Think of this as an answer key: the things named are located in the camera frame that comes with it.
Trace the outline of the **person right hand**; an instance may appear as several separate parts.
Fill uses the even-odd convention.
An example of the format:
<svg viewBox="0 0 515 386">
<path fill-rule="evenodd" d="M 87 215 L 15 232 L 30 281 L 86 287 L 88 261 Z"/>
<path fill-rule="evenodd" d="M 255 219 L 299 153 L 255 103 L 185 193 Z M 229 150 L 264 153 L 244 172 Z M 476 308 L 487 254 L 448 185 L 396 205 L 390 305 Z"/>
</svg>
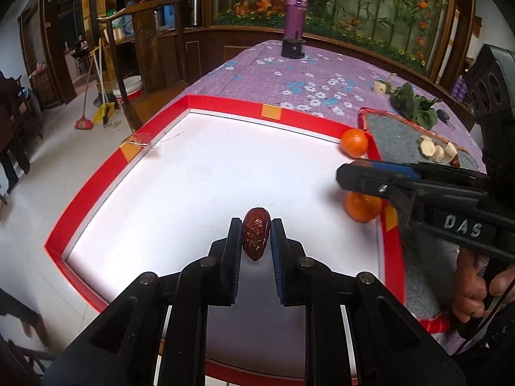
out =
<svg viewBox="0 0 515 386">
<path fill-rule="evenodd" d="M 455 293 L 452 311 L 460 322 L 484 316 L 483 300 L 488 294 L 500 297 L 514 280 L 514 266 L 497 274 L 489 283 L 475 266 L 477 256 L 461 247 L 456 259 Z"/>
</svg>

